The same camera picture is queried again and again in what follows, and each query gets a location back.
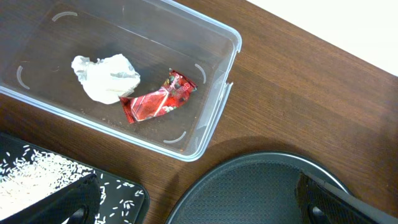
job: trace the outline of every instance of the red candy wrapper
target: red candy wrapper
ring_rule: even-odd
[[[162,116],[188,101],[197,85],[175,70],[169,71],[169,78],[153,93],[137,98],[120,97],[123,110],[130,123]]]

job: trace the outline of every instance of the white tissue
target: white tissue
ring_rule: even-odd
[[[76,56],[72,68],[87,95],[95,101],[111,104],[119,96],[128,96],[140,82],[139,74],[122,54],[91,62],[90,58]]]

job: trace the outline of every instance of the wooden table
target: wooden table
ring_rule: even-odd
[[[397,77],[246,1],[180,2],[243,37],[228,79],[234,86],[198,161],[163,156],[4,95],[0,131],[143,184],[151,197],[146,223],[163,223],[215,165],[263,150],[313,159],[361,200],[398,217]]]

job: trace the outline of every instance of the white wall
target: white wall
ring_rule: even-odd
[[[398,0],[248,0],[398,76]]]

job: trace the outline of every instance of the plastic container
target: plastic container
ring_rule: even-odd
[[[182,161],[205,151],[232,83],[239,33],[173,1],[0,2],[0,92]],[[181,108],[129,124],[120,103],[91,100],[71,68],[76,55],[123,54],[141,75],[131,96],[160,88],[169,68],[198,90]]]

